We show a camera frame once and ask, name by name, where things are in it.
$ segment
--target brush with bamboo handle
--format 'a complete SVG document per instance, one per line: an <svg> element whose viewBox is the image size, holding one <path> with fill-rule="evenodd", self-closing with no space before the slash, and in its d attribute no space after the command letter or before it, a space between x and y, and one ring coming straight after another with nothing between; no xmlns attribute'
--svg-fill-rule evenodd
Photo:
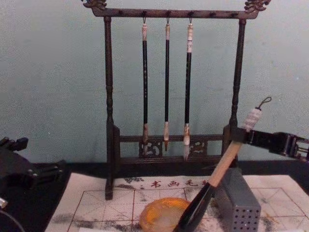
<svg viewBox="0 0 309 232"><path fill-rule="evenodd" d="M247 132L251 131L258 120L261 118L262 111L260 106L252 109L248 114L243 125L243 128ZM242 143L235 141L231 142L217 167L213 171L211 177L209 178L208 183L206 183L206 185L201 189L201 191L187 207L173 232L193 232L196 229L203 218L213 193L220 184L221 179L223 178L233 159L236 157L241 146Z"/></svg>

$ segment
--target calligraphy brush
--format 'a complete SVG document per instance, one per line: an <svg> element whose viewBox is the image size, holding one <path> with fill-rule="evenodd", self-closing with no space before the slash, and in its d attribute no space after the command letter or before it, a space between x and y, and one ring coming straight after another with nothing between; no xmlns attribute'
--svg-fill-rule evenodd
<svg viewBox="0 0 309 232"><path fill-rule="evenodd" d="M190 78L191 78L191 54L192 54L192 18L188 25L188 39L187 39L187 65L186 65L186 79L185 79L185 108L184 108L184 160L187 161L190 152L190 128L189 128L189 109L190 109Z"/></svg>
<svg viewBox="0 0 309 232"><path fill-rule="evenodd" d="M169 144L169 18L165 27L165 123L164 123L164 146L168 150Z"/></svg>
<svg viewBox="0 0 309 232"><path fill-rule="evenodd" d="M144 126L143 126L143 155L147 155L148 147L148 71L147 71L147 24L143 17L142 43L143 43L143 82L144 82Z"/></svg>
<svg viewBox="0 0 309 232"><path fill-rule="evenodd" d="M251 131L258 120L261 118L262 111L260 107L263 103L268 102L266 99L260 104L259 107L252 109L248 114L243 126L247 132ZM193 232L196 229L203 218L213 193L220 184L221 179L223 178L233 159L236 157L241 146L242 143L235 141L231 142L224 155L220 159L217 167L213 171L208 182L186 208L173 232Z"/></svg>

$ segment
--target black table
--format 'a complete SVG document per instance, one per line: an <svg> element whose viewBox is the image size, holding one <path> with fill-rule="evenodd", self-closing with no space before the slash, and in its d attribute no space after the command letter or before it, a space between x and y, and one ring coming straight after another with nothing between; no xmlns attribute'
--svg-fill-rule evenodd
<svg viewBox="0 0 309 232"><path fill-rule="evenodd" d="M105 178L106 163L71 163L58 183L40 186L34 190L8 188L3 197L9 201L6 212L12 214L26 232L45 231L63 195L71 172ZM293 178L309 194L309 164L294 160L283 161L239 161L243 175L284 174ZM210 175L214 167L205 168L202 164L144 164L128 168L123 165L117 177L171 176L171 175ZM0 232L18 232L18 228L0 217Z"/></svg>

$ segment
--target decorative finial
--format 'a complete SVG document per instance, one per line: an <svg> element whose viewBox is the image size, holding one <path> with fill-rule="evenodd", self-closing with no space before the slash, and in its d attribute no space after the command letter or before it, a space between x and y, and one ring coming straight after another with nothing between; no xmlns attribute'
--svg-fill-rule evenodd
<svg viewBox="0 0 309 232"><path fill-rule="evenodd" d="M245 12L252 13L254 11L264 11L266 7L264 5L268 5L271 0L247 0L245 2Z"/></svg>
<svg viewBox="0 0 309 232"><path fill-rule="evenodd" d="M105 10L106 7L106 0L86 0L87 2L84 3L86 8L98 8L99 10Z"/></svg>

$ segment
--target brown brush tip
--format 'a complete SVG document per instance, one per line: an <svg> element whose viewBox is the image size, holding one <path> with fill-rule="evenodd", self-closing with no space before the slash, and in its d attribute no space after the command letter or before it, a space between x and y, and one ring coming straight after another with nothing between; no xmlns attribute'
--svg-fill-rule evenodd
<svg viewBox="0 0 309 232"><path fill-rule="evenodd" d="M168 144L169 144L168 140L165 140L164 141L165 151L168 151Z"/></svg>

